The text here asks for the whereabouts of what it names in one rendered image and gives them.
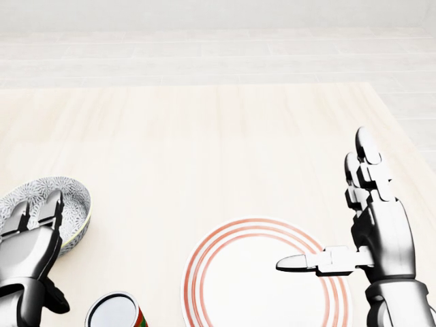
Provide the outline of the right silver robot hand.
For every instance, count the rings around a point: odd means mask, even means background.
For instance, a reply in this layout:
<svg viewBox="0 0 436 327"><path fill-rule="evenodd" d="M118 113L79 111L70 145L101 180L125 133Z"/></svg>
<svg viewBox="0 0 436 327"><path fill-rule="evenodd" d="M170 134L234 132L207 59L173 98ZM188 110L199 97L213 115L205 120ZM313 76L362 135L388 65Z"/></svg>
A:
<svg viewBox="0 0 436 327"><path fill-rule="evenodd" d="M404 206L390 188L386 160L365 127L358 128L355 146L355 152L345 156L344 170L345 198L355 212L351 234L356 249L331 246L315 254L288 256L277 262L277 270L329 277L348 276L360 268L371 283L415 278L413 236Z"/></svg>

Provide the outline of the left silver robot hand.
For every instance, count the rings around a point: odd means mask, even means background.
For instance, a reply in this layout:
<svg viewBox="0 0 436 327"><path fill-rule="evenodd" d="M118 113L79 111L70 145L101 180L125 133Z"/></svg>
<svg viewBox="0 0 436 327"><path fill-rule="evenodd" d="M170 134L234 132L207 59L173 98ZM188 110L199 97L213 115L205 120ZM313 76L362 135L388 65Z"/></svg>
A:
<svg viewBox="0 0 436 327"><path fill-rule="evenodd" d="M48 277L61 250L63 207L62 191L52 191L40 209L38 226L29 229L30 204L22 201L0 233L0 298L19 294L21 319L43 307L58 314L69 311L63 292Z"/></svg>

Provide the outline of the patterned grey bowl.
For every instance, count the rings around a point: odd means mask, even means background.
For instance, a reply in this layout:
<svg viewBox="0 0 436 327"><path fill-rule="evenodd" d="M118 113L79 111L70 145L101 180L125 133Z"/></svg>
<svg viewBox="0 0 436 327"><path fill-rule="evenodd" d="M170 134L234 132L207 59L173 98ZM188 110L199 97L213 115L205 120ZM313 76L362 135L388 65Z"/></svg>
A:
<svg viewBox="0 0 436 327"><path fill-rule="evenodd" d="M29 229L38 226L38 215L48 195L55 189L63 194L63 220L59 228L62 238L59 257L70 252L84 237L91 221L91 195L79 181L67 176L47 176L24 183L0 197L0 232L14 207L23 201L29 203Z"/></svg>

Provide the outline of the white plate with red rings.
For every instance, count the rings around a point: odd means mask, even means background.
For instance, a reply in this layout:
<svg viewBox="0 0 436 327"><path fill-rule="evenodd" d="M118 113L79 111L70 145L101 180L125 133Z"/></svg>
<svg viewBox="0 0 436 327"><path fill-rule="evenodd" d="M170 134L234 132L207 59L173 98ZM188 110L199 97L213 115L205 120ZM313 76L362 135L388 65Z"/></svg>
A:
<svg viewBox="0 0 436 327"><path fill-rule="evenodd" d="M186 327L352 327L343 277L276 268L282 258L321 250L313 235L280 219L242 217L217 226L186 261Z"/></svg>

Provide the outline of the red and green tin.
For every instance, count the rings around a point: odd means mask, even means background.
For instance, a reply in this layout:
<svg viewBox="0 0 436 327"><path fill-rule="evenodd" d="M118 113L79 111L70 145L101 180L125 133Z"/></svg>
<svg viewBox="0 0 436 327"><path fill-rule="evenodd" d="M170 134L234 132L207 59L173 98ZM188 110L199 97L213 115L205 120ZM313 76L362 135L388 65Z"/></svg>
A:
<svg viewBox="0 0 436 327"><path fill-rule="evenodd" d="M84 327L149 327L137 300L127 292L111 292L89 309Z"/></svg>

